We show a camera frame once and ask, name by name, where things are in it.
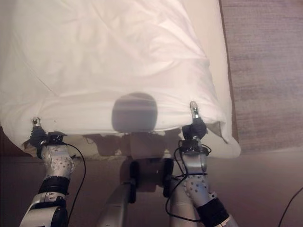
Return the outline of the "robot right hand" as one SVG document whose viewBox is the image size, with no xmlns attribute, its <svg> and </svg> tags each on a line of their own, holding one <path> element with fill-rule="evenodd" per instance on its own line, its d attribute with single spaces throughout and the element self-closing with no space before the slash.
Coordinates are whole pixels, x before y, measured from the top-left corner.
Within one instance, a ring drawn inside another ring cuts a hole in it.
<svg viewBox="0 0 303 227">
<path fill-rule="evenodd" d="M 183 137 L 191 140 L 194 137 L 201 140 L 207 134 L 207 127 L 199 114 L 199 108 L 196 102 L 190 102 L 190 110 L 192 115 L 192 123 L 182 127 Z"/>
</svg>

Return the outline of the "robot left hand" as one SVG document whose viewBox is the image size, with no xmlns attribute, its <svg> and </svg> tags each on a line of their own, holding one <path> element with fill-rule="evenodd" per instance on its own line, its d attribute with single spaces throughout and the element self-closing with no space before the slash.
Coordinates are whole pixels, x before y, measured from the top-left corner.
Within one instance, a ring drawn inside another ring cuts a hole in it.
<svg viewBox="0 0 303 227">
<path fill-rule="evenodd" d="M 47 134 L 41 126 L 41 120 L 39 117 L 34 117 L 32 119 L 32 125 L 33 128 L 29 143 L 36 148 L 37 153 L 40 153 L 43 146 L 46 144 Z"/>
</svg>

